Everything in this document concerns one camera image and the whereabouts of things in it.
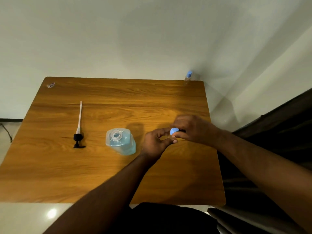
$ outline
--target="sticker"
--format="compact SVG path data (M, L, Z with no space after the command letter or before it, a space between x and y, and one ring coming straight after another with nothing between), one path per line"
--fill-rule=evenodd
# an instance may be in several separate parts
M52 88L54 85L55 85L55 82L53 82L53 83L47 85L47 87L48 87L48 88Z

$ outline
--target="wood grain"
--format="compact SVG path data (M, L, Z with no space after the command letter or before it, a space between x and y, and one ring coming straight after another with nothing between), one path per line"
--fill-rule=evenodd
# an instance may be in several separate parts
M73 149L80 101L86 148ZM185 113L210 120L203 82L47 77L0 166L0 201L75 202L132 161L146 132ZM135 155L105 145L115 127L131 130ZM216 150L185 140L171 145L131 203L145 201L225 204Z

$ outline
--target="person's right arm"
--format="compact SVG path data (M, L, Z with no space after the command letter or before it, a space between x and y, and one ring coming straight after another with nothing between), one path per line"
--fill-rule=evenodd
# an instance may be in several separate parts
M275 153L221 130L198 116L177 116L172 136L214 147L280 206L308 233L312 233L312 172Z

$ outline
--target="floor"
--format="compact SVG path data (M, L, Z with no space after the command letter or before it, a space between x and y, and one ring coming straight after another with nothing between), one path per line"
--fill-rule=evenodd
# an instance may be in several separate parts
M21 123L3 123L14 138ZM0 164L10 147L10 137L0 127ZM1 203L1 234L41 234L72 204L56 203ZM206 212L207 205L181 205Z

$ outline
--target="blue bottle cap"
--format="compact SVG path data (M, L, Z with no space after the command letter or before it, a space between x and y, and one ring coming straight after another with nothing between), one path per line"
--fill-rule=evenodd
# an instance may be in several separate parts
M191 76L192 76L192 74L193 74L193 71L189 71L187 74L186 74L186 78L190 78Z
M175 133L175 132L177 132L177 131L179 131L178 128L172 128L172 129L170 130L170 135L172 135L173 133Z

